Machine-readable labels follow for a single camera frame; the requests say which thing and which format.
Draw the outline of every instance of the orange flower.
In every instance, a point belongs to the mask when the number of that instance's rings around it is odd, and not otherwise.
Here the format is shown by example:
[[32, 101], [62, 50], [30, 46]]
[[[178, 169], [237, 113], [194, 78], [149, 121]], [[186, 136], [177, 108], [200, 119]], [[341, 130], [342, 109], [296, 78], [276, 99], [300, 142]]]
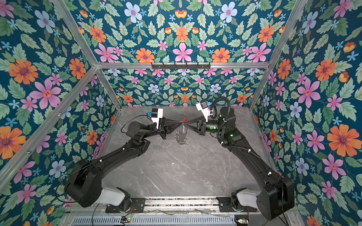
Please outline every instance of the orange flower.
[[197, 27], [194, 27], [193, 29], [192, 29], [192, 33], [194, 33], [194, 34], [197, 34], [197, 33], [199, 33], [200, 31], [199, 31], [199, 29], [197, 28]]
[[127, 102], [127, 103], [132, 103], [133, 102], [133, 98], [130, 97], [129, 95], [124, 95], [123, 99]]
[[79, 10], [79, 13], [84, 17], [87, 18], [88, 17], [88, 13], [84, 10]]
[[151, 54], [150, 50], [146, 50], [145, 48], [141, 48], [136, 52], [136, 59], [139, 60], [140, 63], [153, 63], [155, 56]]
[[230, 59], [229, 50], [225, 50], [225, 48], [220, 48], [220, 50], [215, 50], [215, 54], [212, 55], [212, 59], [214, 63], [226, 63], [228, 59]]
[[179, 27], [178, 28], [178, 31], [176, 31], [176, 35], [177, 35], [177, 39], [180, 41], [180, 42], [185, 42], [188, 37], [187, 35], [189, 34], [188, 31], [186, 31], [186, 28], [184, 27]]
[[50, 215], [53, 213], [55, 206], [51, 206], [47, 211], [46, 214]]
[[166, 33], [166, 34], [171, 34], [171, 28], [170, 28], [170, 27], [167, 27], [167, 28], [165, 29], [165, 33]]
[[261, 29], [260, 34], [258, 35], [260, 42], [267, 42], [269, 39], [272, 38], [274, 34], [274, 27], [266, 26], [265, 29]]
[[285, 77], [288, 77], [290, 68], [290, 60], [284, 59], [283, 62], [279, 64], [278, 77], [280, 79], [285, 79]]
[[274, 17], [278, 17], [278, 16], [280, 16], [280, 14], [282, 14], [282, 12], [283, 12], [283, 10], [278, 9], [277, 11], [275, 11], [275, 13], [274, 13]]
[[95, 144], [98, 138], [97, 132], [95, 130], [91, 131], [87, 138], [88, 138], [87, 143], [89, 145]]
[[186, 15], [187, 15], [187, 11], [185, 11], [185, 10], [182, 10], [182, 11], [176, 10], [175, 15], [176, 15], [177, 18], [185, 18]]
[[346, 152], [350, 157], [355, 156], [357, 155], [355, 148], [358, 150], [362, 148], [362, 141], [355, 139], [359, 137], [359, 133], [356, 129], [348, 130], [348, 125], [341, 124], [339, 129], [335, 125], [331, 128], [332, 133], [329, 133], [327, 136], [327, 140], [331, 141], [329, 147], [333, 151], [337, 150], [337, 155], [342, 157], [346, 156]]
[[104, 31], [101, 29], [98, 29], [98, 27], [90, 27], [90, 35], [92, 35], [92, 38], [96, 40], [97, 42], [106, 42], [106, 35], [104, 34]]
[[23, 82], [25, 85], [28, 85], [38, 77], [38, 73], [36, 73], [38, 69], [27, 60], [24, 62], [18, 59], [16, 60], [16, 64], [11, 63], [9, 68], [11, 69], [9, 71], [10, 76], [15, 77], [14, 80], [18, 83]]
[[344, 45], [343, 51], [344, 52], [350, 52], [352, 51], [357, 45], [354, 42], [347, 42], [347, 44]]
[[183, 96], [181, 97], [181, 100], [186, 103], [187, 101], [189, 101], [189, 96], [183, 95]]
[[247, 100], [247, 96], [246, 95], [240, 95], [237, 97], [237, 101], [238, 102], [244, 102], [245, 100]]
[[307, 217], [307, 224], [308, 226], [320, 226], [320, 223], [316, 221], [316, 218], [314, 218], [313, 216]]
[[76, 58], [76, 59], [71, 59], [70, 63], [71, 64], [69, 64], [69, 69], [72, 70], [72, 75], [74, 77], [77, 77], [77, 79], [79, 80], [83, 78], [85, 74], [85, 68], [83, 62], [80, 62], [80, 60]]
[[341, 82], [348, 82], [348, 79], [349, 79], [348, 72], [343, 72], [342, 74], [340, 74], [339, 80]]
[[17, 153], [20, 144], [24, 144], [26, 139], [25, 136], [21, 136], [22, 131], [15, 128], [11, 131], [10, 126], [0, 127], [0, 155], [2, 159], [11, 158], [13, 152]]
[[278, 134], [274, 130], [271, 130], [269, 137], [270, 140], [275, 143], [278, 139]]
[[316, 72], [316, 77], [319, 81], [327, 81], [329, 77], [334, 74], [334, 68], [336, 68], [336, 63], [332, 62], [332, 59], [328, 59], [328, 61], [323, 60], [320, 65], [317, 66], [318, 72]]

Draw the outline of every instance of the pink flower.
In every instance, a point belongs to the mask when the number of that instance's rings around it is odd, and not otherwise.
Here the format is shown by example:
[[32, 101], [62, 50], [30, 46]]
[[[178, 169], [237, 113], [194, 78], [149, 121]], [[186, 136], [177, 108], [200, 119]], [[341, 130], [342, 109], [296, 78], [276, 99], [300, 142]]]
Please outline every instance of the pink flower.
[[93, 76], [92, 80], [90, 81], [91, 86], [94, 86], [94, 85], [98, 84], [98, 83], [97, 83], [97, 78], [98, 78], [98, 77], [97, 77], [96, 75]]
[[118, 46], [117, 47], [113, 47], [113, 53], [117, 54], [117, 56], [123, 56], [123, 49], [120, 49]]
[[331, 107], [332, 111], [334, 111], [336, 109], [336, 107], [340, 108], [342, 107], [342, 105], [340, 104], [340, 102], [342, 101], [342, 97], [337, 98], [337, 95], [334, 94], [333, 95], [333, 99], [332, 98], [328, 98], [328, 104], [327, 107]]
[[303, 139], [301, 138], [302, 133], [298, 133], [297, 131], [294, 131], [294, 134], [292, 137], [294, 138], [294, 143], [297, 143], [298, 145], [300, 145], [300, 142], [303, 141]]
[[59, 87], [54, 87], [52, 89], [51, 80], [48, 78], [44, 82], [45, 87], [40, 82], [34, 82], [34, 84], [40, 92], [33, 91], [29, 94], [29, 96], [37, 100], [42, 98], [42, 100], [39, 102], [40, 109], [45, 109], [48, 107], [48, 102], [52, 107], [58, 106], [60, 99], [55, 95], [61, 92]]
[[313, 146], [313, 151], [314, 153], [318, 152], [318, 148], [320, 148], [321, 150], [324, 150], [324, 145], [321, 143], [324, 140], [324, 136], [319, 135], [317, 137], [317, 131], [313, 131], [312, 135], [307, 134], [307, 138], [311, 141], [309, 141], [307, 143], [308, 147], [312, 147]]
[[322, 182], [322, 185], [324, 188], [322, 188], [322, 192], [327, 193], [327, 197], [330, 199], [331, 197], [333, 197], [334, 199], [337, 198], [337, 195], [335, 194], [335, 192], [337, 191], [337, 189], [335, 187], [331, 187], [331, 183], [329, 181], [327, 181], [327, 184]]
[[282, 109], [282, 103], [283, 103], [283, 102], [281, 102], [280, 100], [278, 100], [278, 101], [276, 102], [275, 108], [276, 108], [278, 111], [280, 111], [280, 109]]
[[138, 69], [135, 69], [135, 73], [136, 74], [139, 74], [141, 77], [143, 77], [144, 74], [147, 74], [146, 72], [146, 69], [145, 68], [138, 68]]
[[178, 49], [174, 49], [172, 50], [174, 54], [178, 55], [176, 58], [175, 58], [175, 61], [176, 62], [179, 62], [182, 60], [182, 62], [185, 62], [186, 61], [191, 61], [191, 57], [189, 56], [190, 54], [192, 54], [192, 49], [186, 49], [186, 45], [185, 43], [181, 43], [180, 44], [180, 50]]
[[31, 161], [28, 162], [27, 164], [25, 164], [24, 166], [22, 166], [18, 173], [15, 175], [14, 177], [14, 183], [19, 183], [19, 181], [21, 180], [22, 176], [31, 176], [31, 170], [28, 170], [29, 168], [32, 168], [35, 165], [35, 161]]
[[0, 0], [0, 16], [5, 17], [7, 14], [11, 18], [14, 18], [14, 15], [10, 12], [13, 10], [14, 7], [11, 5], [6, 5], [6, 0]]
[[306, 79], [306, 81], [304, 82], [304, 87], [298, 87], [298, 92], [300, 94], [303, 94], [299, 97], [298, 99], [298, 103], [303, 103], [304, 100], [306, 101], [306, 106], [307, 108], [310, 108], [310, 106], [312, 105], [312, 100], [319, 100], [320, 99], [320, 95], [318, 92], [313, 92], [314, 90], [318, 89], [319, 87], [319, 81], [313, 82], [313, 84], [311, 85], [311, 81], [309, 78]]
[[60, 82], [63, 81], [59, 78], [59, 74], [55, 75], [54, 73], [51, 74], [51, 77], [49, 77], [49, 79], [53, 81], [52, 82], [53, 85], [56, 84], [57, 86], [59, 86]]
[[158, 2], [163, 2], [163, 0], [153, 0], [153, 3], [157, 5]]
[[304, 80], [306, 80], [307, 77], [305, 76], [305, 73], [303, 72], [303, 74], [299, 74], [298, 75], [298, 79], [296, 80], [298, 83], [298, 85], [303, 84], [304, 85]]
[[222, 68], [221, 73], [225, 74], [225, 76], [228, 76], [228, 74], [232, 74], [232, 68]]
[[162, 42], [162, 41], [160, 41], [158, 46], [160, 47], [160, 50], [164, 50], [164, 51], [166, 51], [166, 48], [168, 48], [168, 46], [166, 45], [166, 42]]
[[207, 44], [205, 43], [205, 41], [199, 42], [199, 45], [197, 46], [197, 48], [200, 48], [201, 50], [205, 50], [206, 49]]
[[29, 184], [26, 184], [24, 187], [24, 191], [18, 191], [18, 204], [21, 203], [24, 200], [24, 203], [28, 203], [30, 200], [30, 197], [35, 196], [37, 193], [34, 192], [34, 190], [37, 188], [36, 185], [33, 185], [30, 187]]
[[282, 96], [283, 95], [283, 91], [285, 90], [285, 87], [284, 86], [284, 82], [280, 83], [278, 82], [278, 86], [275, 87], [275, 90], [277, 90], [277, 95], [280, 95]]
[[98, 55], [102, 55], [101, 56], [101, 61], [102, 62], [106, 62], [108, 60], [108, 62], [113, 63], [113, 60], [118, 60], [119, 58], [112, 54], [113, 53], [113, 48], [112, 47], [108, 47], [106, 50], [106, 47], [104, 47], [104, 45], [102, 45], [101, 43], [98, 43], [98, 48], [99, 49], [95, 49], [94, 51], [96, 52], [96, 54]]
[[344, 17], [344, 14], [346, 14], [346, 10], [351, 8], [353, 6], [353, 3], [350, 0], [341, 0], [340, 5], [336, 6], [334, 8], [334, 11], [337, 12], [334, 15], [334, 19], [336, 19], [338, 16]]
[[268, 140], [268, 138], [265, 136], [264, 137], [264, 141], [265, 141], [265, 145], [266, 147], [268, 148], [268, 151], [271, 152], [272, 151], [272, 148], [270, 147], [270, 145], [272, 144], [272, 141], [271, 140]]
[[245, 49], [243, 49], [243, 55], [249, 55], [250, 53], [252, 53], [252, 48], [247, 46]]
[[203, 73], [207, 74], [207, 76], [210, 77], [211, 75], [216, 75], [215, 71], [217, 71], [216, 68], [210, 68], [209, 70], [204, 71]]
[[167, 78], [165, 78], [165, 83], [167, 83], [168, 85], [173, 84], [173, 79], [168, 76]]
[[340, 166], [343, 165], [343, 160], [337, 159], [336, 161], [334, 161], [334, 157], [333, 157], [332, 154], [329, 154], [329, 155], [328, 155], [328, 159], [329, 159], [329, 161], [328, 161], [327, 159], [323, 159], [323, 160], [322, 160], [323, 163], [324, 163], [325, 165], [327, 165], [327, 167], [324, 168], [324, 171], [325, 171], [326, 173], [332, 172], [332, 176], [333, 176], [333, 178], [334, 178], [335, 180], [338, 179], [338, 174], [340, 174], [340, 175], [342, 175], [342, 176], [345, 176], [345, 175], [346, 175], [346, 172], [345, 172], [343, 169], [340, 168]]
[[139, 80], [138, 80], [137, 77], [132, 76], [131, 77], [131, 82], [137, 85], [139, 83]]
[[46, 141], [48, 141], [49, 139], [50, 139], [50, 136], [49, 136], [49, 135], [46, 135], [46, 136], [44, 137], [42, 143], [39, 144], [39, 146], [37, 147], [37, 152], [38, 152], [38, 153], [40, 153], [40, 152], [43, 150], [43, 148], [48, 148], [48, 147], [49, 147], [49, 143], [46, 142]]
[[248, 59], [254, 59], [253, 62], [259, 62], [260, 61], [266, 61], [266, 56], [264, 56], [265, 54], [270, 53], [271, 49], [265, 49], [266, 48], [266, 42], [264, 42], [263, 44], [261, 44], [260, 48], [254, 46], [252, 51], [254, 54], [250, 54], [250, 56], [248, 56]]
[[89, 90], [88, 87], [84, 87], [84, 89], [80, 92], [80, 96], [82, 97], [83, 95], [88, 95], [87, 91]]
[[20, 100], [23, 103], [23, 106], [21, 106], [22, 109], [28, 109], [30, 112], [33, 111], [33, 108], [38, 108], [38, 106], [35, 104], [37, 100], [32, 100], [30, 96], [26, 97], [25, 99]]
[[233, 84], [233, 83], [236, 83], [237, 80], [238, 80], [238, 78], [236, 76], [234, 76], [234, 77], [230, 77], [229, 82], [231, 82], [231, 84]]
[[195, 79], [195, 81], [196, 81], [196, 84], [199, 84], [199, 85], [201, 85], [202, 83], [205, 82], [204, 78], [201, 78], [200, 76], [197, 79]]
[[274, 82], [277, 81], [277, 79], [275, 78], [277, 76], [277, 73], [271, 73], [271, 75], [269, 75], [268, 79], [269, 79], [269, 85], [273, 86]]
[[153, 71], [152, 75], [153, 76], [157, 75], [157, 77], [161, 77], [162, 74], [165, 74], [165, 72], [162, 71], [162, 69], [151, 69], [151, 71]]
[[82, 104], [82, 106], [80, 106], [80, 108], [83, 109], [83, 111], [86, 111], [89, 109], [89, 103], [87, 103], [86, 100], [81, 101], [80, 103]]
[[279, 162], [280, 156], [278, 155], [278, 153], [274, 154], [274, 159], [276, 162]]
[[63, 144], [66, 143], [66, 139], [67, 139], [68, 136], [66, 136], [64, 133], [62, 133], [62, 134], [58, 133], [56, 135], [56, 137], [57, 137], [57, 139], [55, 139], [55, 142], [58, 142], [58, 145], [60, 146], [60, 145], [62, 145], [62, 143]]

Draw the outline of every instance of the ventilation grille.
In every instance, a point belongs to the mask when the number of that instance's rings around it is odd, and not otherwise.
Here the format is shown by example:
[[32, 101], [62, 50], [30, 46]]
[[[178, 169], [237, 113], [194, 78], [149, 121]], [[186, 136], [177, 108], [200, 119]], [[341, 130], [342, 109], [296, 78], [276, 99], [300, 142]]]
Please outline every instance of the ventilation grille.
[[[217, 217], [204, 215], [191, 216], [133, 216], [126, 225], [234, 225], [233, 216]], [[123, 225], [121, 216], [94, 216], [94, 225]], [[92, 216], [77, 216], [72, 226], [92, 226]]]

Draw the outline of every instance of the wire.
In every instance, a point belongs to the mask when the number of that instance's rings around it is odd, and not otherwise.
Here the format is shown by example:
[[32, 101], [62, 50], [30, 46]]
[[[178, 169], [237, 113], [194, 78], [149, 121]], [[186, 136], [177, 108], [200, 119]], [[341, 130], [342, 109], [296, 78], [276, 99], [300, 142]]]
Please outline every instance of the wire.
[[128, 122], [126, 122], [126, 123], [122, 126], [122, 128], [121, 128], [121, 133], [125, 133], [125, 132], [123, 132], [122, 130], [123, 130], [123, 128], [124, 128], [130, 121], [132, 121], [133, 119], [135, 119], [135, 118], [137, 118], [137, 117], [140, 117], [140, 116], [147, 116], [147, 118], [152, 121], [152, 119], [151, 119], [148, 115], [137, 115], [136, 117], [130, 119]]
[[94, 224], [93, 224], [93, 216], [94, 216], [94, 213], [96, 212], [96, 209], [97, 209], [98, 205], [99, 205], [99, 203], [97, 204], [97, 206], [96, 206], [96, 207], [94, 208], [94, 210], [93, 210], [93, 214], [92, 214], [92, 226], [94, 226]]

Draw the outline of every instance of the aluminum rail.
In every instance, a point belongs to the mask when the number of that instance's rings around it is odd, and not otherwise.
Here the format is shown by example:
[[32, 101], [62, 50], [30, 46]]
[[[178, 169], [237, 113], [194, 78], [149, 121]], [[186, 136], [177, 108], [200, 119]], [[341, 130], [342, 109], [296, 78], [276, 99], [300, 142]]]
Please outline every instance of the aluminum rail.
[[258, 101], [258, 99], [268, 81], [268, 77], [273, 72], [273, 69], [280, 57], [280, 54], [282, 53], [282, 50], [283, 50], [285, 44], [287, 43], [289, 36], [290, 36], [291, 32], [293, 31], [294, 26], [300, 16], [300, 14], [302, 13], [303, 8], [306, 5], [307, 1], [308, 0], [296, 0], [294, 8], [293, 8], [292, 12], [290, 13], [287, 23], [285, 24], [284, 31], [283, 31], [282, 35], [280, 36], [280, 39], [278, 41], [277, 46], [275, 47], [275, 49], [273, 51], [273, 54], [271, 55], [271, 58], [269, 61], [269, 64], [270, 64], [269, 68], [266, 70], [266, 72], [264, 72], [264, 75], [259, 82], [258, 88], [255, 90], [253, 101], [249, 105], [250, 110], [253, 110], [256, 102]]

